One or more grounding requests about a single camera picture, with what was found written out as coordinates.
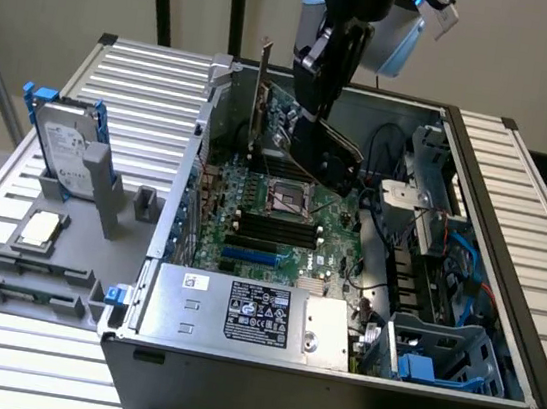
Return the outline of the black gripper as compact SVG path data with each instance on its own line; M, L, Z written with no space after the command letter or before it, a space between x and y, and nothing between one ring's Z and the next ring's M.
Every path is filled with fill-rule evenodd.
M295 37L293 79L297 102L314 121L326 118L348 85L394 0L302 0Z

